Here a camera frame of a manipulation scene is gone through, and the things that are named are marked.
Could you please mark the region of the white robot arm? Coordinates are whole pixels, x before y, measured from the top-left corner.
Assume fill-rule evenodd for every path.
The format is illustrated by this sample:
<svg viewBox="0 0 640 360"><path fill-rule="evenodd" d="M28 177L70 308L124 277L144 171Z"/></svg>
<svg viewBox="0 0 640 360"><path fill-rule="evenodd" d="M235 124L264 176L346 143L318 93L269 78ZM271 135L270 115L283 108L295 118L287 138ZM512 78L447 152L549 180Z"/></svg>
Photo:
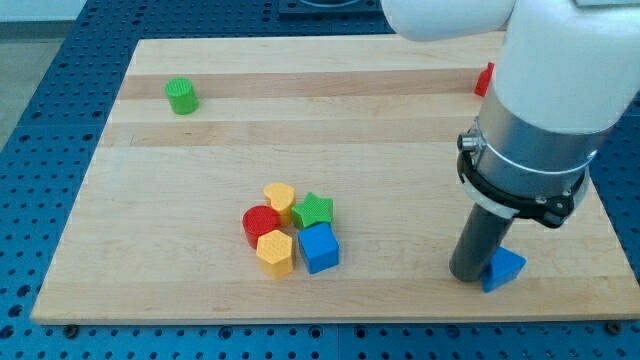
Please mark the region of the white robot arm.
<svg viewBox="0 0 640 360"><path fill-rule="evenodd" d="M638 93L638 3L386 0L382 9L411 41L504 31L480 111L458 138L471 219L562 225Z"/></svg>

